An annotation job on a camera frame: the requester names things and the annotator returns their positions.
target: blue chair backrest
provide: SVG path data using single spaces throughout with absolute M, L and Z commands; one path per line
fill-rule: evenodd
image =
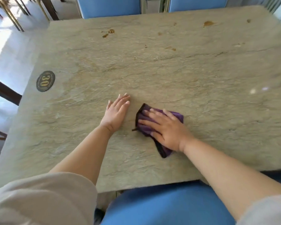
M 140 14 L 140 0 L 77 0 L 83 19 Z
M 223 8 L 226 3 L 227 0 L 171 0 L 169 12 Z

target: person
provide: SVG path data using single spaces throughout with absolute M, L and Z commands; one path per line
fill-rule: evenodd
M 109 101 L 100 125 L 48 174 L 2 187 L 0 224 L 93 224 L 101 163 L 129 105 L 127 94 Z M 110 205 L 102 224 L 281 224 L 281 183 L 196 139 L 163 111 L 147 111 L 155 122 L 140 123 L 156 130 L 152 136 L 162 145 L 184 153 L 210 186 L 128 190 Z

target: marble tabletop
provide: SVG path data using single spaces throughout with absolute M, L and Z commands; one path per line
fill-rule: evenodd
M 39 92 L 45 70 L 56 79 Z M 144 102 L 182 113 L 196 137 L 255 169 L 281 169 L 281 23 L 253 6 L 51 22 L 0 155 L 0 187 L 49 171 L 125 92 L 131 107 L 98 192 L 201 178 L 184 155 L 162 159 L 131 131 Z

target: person's left hand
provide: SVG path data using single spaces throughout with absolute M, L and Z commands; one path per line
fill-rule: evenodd
M 119 97 L 114 101 L 108 102 L 106 107 L 105 115 L 101 120 L 100 125 L 108 128 L 108 130 L 113 134 L 122 125 L 126 112 L 130 105 L 130 95 L 127 93 L 124 96 L 119 95 Z

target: sleeve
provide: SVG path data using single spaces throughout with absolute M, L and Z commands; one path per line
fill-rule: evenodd
M 253 204 L 237 225 L 281 225 L 281 195 L 264 198 Z
M 93 224 L 97 191 L 85 177 L 51 173 L 0 189 L 0 224 Z

